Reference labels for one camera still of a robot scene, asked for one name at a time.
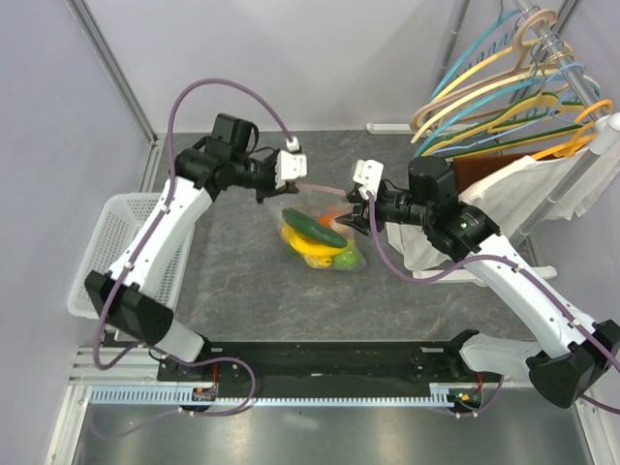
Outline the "clear zip top bag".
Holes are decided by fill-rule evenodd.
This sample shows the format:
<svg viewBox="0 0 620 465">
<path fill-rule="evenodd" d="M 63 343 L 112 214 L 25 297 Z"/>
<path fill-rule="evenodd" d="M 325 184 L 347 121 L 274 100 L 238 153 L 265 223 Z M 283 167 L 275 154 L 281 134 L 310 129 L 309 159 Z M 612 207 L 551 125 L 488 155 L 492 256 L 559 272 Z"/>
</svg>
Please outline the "clear zip top bag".
<svg viewBox="0 0 620 465">
<path fill-rule="evenodd" d="M 355 231 L 336 219 L 351 212 L 341 189 L 300 184 L 296 194 L 267 202 L 286 248 L 318 270 L 358 271 L 366 260 Z"/>
</svg>

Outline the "orange fruit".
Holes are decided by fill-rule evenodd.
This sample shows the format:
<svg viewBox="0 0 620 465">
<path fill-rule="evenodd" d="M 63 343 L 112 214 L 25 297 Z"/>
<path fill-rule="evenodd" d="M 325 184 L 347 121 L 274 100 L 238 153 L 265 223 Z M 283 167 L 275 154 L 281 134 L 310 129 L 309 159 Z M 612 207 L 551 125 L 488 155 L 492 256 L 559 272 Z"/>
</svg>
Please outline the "orange fruit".
<svg viewBox="0 0 620 465">
<path fill-rule="evenodd" d="M 337 222 L 336 222 L 337 217 L 338 217 L 337 214 L 323 215 L 319 218 L 319 224 L 326 228 L 334 230 L 337 225 Z"/>
</svg>

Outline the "green cucumber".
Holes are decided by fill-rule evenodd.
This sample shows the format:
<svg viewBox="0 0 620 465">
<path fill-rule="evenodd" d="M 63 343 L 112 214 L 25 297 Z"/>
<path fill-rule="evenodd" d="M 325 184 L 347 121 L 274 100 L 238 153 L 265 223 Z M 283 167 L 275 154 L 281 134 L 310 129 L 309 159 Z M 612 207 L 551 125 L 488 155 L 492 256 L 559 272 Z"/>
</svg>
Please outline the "green cucumber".
<svg viewBox="0 0 620 465">
<path fill-rule="evenodd" d="M 282 217 L 288 226 L 307 239 L 334 248 L 345 248 L 347 245 L 343 235 L 320 225 L 317 220 L 295 208 L 285 208 Z"/>
</svg>

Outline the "green custard apple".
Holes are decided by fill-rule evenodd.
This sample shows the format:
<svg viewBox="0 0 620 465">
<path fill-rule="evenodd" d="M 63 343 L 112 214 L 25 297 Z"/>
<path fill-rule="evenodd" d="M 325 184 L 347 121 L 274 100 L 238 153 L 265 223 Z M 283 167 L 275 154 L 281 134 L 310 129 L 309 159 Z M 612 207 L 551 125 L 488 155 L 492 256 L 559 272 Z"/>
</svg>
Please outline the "green custard apple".
<svg viewBox="0 0 620 465">
<path fill-rule="evenodd" d="M 342 252 L 333 258 L 332 264 L 340 270 L 356 270 L 360 267 L 362 256 L 357 249 L 350 249 Z"/>
</svg>

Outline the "yellow banana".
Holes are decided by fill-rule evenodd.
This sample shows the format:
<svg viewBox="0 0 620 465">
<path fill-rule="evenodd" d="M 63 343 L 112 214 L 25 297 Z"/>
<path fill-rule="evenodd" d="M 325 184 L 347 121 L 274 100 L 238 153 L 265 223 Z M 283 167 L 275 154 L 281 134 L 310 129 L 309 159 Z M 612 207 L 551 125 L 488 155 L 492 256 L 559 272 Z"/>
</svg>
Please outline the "yellow banana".
<svg viewBox="0 0 620 465">
<path fill-rule="evenodd" d="M 344 248 L 332 247 L 312 241 L 288 225 L 283 226 L 280 229 L 280 233 L 292 249 L 313 268 L 331 267 L 334 258 L 345 251 Z"/>
</svg>

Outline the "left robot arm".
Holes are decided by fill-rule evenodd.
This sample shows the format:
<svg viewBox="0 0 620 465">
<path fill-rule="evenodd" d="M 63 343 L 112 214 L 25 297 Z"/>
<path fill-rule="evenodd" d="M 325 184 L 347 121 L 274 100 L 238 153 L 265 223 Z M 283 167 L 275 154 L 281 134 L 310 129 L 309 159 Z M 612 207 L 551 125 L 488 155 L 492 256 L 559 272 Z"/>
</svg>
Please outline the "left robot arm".
<svg viewBox="0 0 620 465">
<path fill-rule="evenodd" d="M 294 194 L 307 161 L 295 136 L 261 160 L 249 143 L 259 135 L 247 120 L 220 113 L 212 132 L 178 153 L 164 191 L 136 237 L 106 272 L 91 271 L 84 287 L 102 326 L 179 359 L 179 370 L 201 381 L 212 370 L 206 339 L 155 298 L 172 256 L 195 223 L 230 187 L 250 189 L 257 202 Z"/>
</svg>

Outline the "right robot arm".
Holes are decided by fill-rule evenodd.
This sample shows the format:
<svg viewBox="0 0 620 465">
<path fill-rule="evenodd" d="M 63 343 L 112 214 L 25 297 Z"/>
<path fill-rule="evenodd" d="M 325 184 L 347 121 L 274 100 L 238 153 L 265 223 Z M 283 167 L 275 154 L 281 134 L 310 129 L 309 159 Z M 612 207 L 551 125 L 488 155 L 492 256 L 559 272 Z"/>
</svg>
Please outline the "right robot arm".
<svg viewBox="0 0 620 465">
<path fill-rule="evenodd" d="M 445 160 L 412 160 L 405 189 L 389 188 L 383 170 L 374 160 L 354 164 L 354 188 L 347 195 L 353 209 L 338 223 L 373 239 L 385 224 L 421 227 L 433 248 L 453 262 L 425 283 L 466 270 L 499 296 L 535 337 L 527 342 L 465 330 L 454 339 L 456 349 L 443 359 L 451 379 L 466 381 L 476 372 L 526 378 L 547 401 L 568 409 L 585 399 L 609 369 L 619 367 L 619 325 L 596 322 L 544 281 L 486 213 L 460 200 Z"/>
</svg>

